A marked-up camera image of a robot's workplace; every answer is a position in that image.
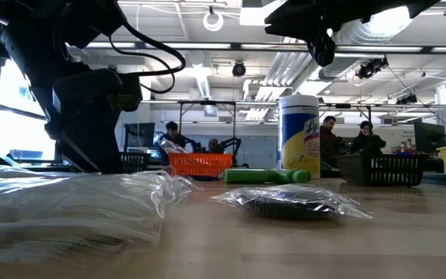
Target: wooden table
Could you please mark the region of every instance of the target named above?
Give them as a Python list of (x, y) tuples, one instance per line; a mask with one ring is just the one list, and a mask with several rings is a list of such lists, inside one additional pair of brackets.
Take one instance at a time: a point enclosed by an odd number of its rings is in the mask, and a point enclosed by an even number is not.
[(225, 189), (206, 183), (172, 212), (156, 248), (93, 278), (446, 279), (446, 186), (321, 185), (361, 202), (374, 219), (264, 219), (211, 201)]

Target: desk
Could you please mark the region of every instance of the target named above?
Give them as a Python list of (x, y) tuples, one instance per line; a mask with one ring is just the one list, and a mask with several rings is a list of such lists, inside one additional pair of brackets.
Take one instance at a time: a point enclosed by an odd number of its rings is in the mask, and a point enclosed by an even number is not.
[(225, 189), (204, 185), (172, 212), (156, 248), (93, 278), (446, 278), (445, 186), (366, 188), (324, 179), (322, 186), (361, 202), (374, 219), (291, 222), (212, 202)]

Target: dark jacket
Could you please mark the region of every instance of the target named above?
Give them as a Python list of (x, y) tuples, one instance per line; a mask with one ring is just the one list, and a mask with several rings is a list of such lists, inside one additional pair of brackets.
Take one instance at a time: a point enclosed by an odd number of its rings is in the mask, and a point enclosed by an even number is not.
[(362, 132), (354, 138), (352, 143), (351, 153), (363, 153), (366, 155), (381, 155), (381, 149), (386, 146), (386, 142), (383, 141), (377, 135), (365, 136)]
[(338, 155), (338, 139), (337, 136), (331, 132), (331, 130), (326, 129), (321, 126), (319, 129), (319, 141), (321, 150), (321, 161), (330, 165), (331, 167), (336, 167), (337, 160), (335, 157)]
[(176, 138), (172, 138), (168, 134), (164, 134), (164, 135), (160, 136), (160, 138), (158, 139), (158, 143), (156, 143), (156, 145), (159, 147), (161, 164), (163, 164), (163, 165), (169, 165), (170, 164), (170, 160), (168, 159), (168, 154), (160, 146), (160, 143), (161, 143), (161, 141), (163, 139), (167, 139), (170, 142), (175, 143), (176, 145), (178, 145), (180, 147), (183, 147), (183, 148), (185, 148), (187, 143), (193, 142), (192, 139), (188, 139), (188, 138), (186, 138), (185, 136), (182, 136), (182, 135), (178, 135)]

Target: orange basket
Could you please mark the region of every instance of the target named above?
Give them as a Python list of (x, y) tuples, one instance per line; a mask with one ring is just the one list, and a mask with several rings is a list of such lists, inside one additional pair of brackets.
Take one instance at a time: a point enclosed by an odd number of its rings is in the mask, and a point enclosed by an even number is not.
[(168, 153), (172, 175), (217, 177), (232, 165), (232, 154)]

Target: security camera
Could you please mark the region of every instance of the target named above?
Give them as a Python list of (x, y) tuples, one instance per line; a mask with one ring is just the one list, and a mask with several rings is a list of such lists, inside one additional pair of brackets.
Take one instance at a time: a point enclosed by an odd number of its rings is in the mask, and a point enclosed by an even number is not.
[(237, 78), (245, 76), (244, 62), (241, 62), (241, 61), (235, 62), (235, 66), (233, 66), (232, 74), (234, 77), (237, 77)]

